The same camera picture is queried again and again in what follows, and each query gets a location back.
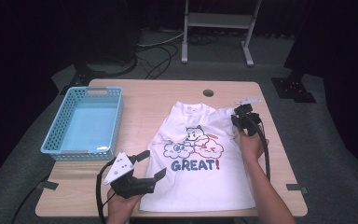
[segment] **table hole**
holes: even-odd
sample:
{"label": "table hole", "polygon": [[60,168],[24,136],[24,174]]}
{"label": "table hole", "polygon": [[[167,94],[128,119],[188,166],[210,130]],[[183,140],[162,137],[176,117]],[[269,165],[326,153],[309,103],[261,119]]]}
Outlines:
{"label": "table hole", "polygon": [[203,94],[204,94],[204,96],[206,96],[206,97],[212,97],[212,96],[214,95],[214,92],[211,91],[211,90],[205,90],[205,91],[203,92]]}

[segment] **cartoon character print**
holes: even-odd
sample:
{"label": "cartoon character print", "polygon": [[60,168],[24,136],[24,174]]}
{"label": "cartoon character print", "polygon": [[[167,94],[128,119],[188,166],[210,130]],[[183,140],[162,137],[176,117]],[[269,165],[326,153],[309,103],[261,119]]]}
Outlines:
{"label": "cartoon character print", "polygon": [[196,128],[187,128],[187,139],[192,147],[194,153],[198,153],[203,158],[219,159],[224,151],[222,145],[216,143],[214,139],[218,137],[213,134],[205,134],[201,126]]}
{"label": "cartoon character print", "polygon": [[218,144],[213,134],[205,134],[201,126],[186,128],[187,138],[183,143],[170,142],[164,147],[164,156],[172,159],[190,157],[197,153],[206,159],[219,159],[224,151],[222,145]]}
{"label": "cartoon character print", "polygon": [[186,159],[190,157],[190,153],[193,152],[193,147],[188,142],[176,143],[170,142],[164,147],[164,156],[171,159],[182,158]]}

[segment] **white t-shirt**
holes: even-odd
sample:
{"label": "white t-shirt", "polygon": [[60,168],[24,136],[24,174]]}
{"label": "white t-shirt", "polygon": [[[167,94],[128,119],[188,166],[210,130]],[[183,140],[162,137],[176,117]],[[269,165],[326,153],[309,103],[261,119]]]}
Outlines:
{"label": "white t-shirt", "polygon": [[150,142],[146,177],[167,168],[140,210],[200,212],[255,207],[240,149],[233,108],[177,102]]}

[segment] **shelf leg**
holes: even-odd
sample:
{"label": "shelf leg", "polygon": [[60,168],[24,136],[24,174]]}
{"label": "shelf leg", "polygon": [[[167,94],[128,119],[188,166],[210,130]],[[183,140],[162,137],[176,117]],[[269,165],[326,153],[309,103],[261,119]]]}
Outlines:
{"label": "shelf leg", "polygon": [[188,26],[188,0],[186,0],[185,9],[185,25],[183,28],[183,42],[182,42],[182,63],[187,63],[187,27]]}
{"label": "shelf leg", "polygon": [[249,67],[252,67],[255,65],[253,62],[252,56],[251,56],[251,52],[249,51],[249,42],[251,41],[252,33],[255,28],[255,20],[257,18],[258,9],[260,9],[260,6],[261,6],[261,0],[257,0],[257,2],[255,3],[255,10],[252,15],[252,21],[249,24],[248,34],[246,35],[245,41],[241,41],[242,50],[243,50],[243,53],[245,54],[246,64]]}

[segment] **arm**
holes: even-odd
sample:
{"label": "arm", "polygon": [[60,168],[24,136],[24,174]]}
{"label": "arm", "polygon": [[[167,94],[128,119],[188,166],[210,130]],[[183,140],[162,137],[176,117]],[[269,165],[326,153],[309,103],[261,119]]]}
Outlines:
{"label": "arm", "polygon": [[264,153],[264,148],[258,134],[248,136],[240,132],[240,148],[242,159],[251,179],[255,204],[262,223],[296,223],[286,204],[272,187],[258,158]]}
{"label": "arm", "polygon": [[[107,198],[114,194],[110,189],[107,192]],[[125,199],[119,195],[113,196],[108,202],[108,219],[106,224],[126,224],[130,219],[133,208],[141,200],[144,195],[135,195]]]}

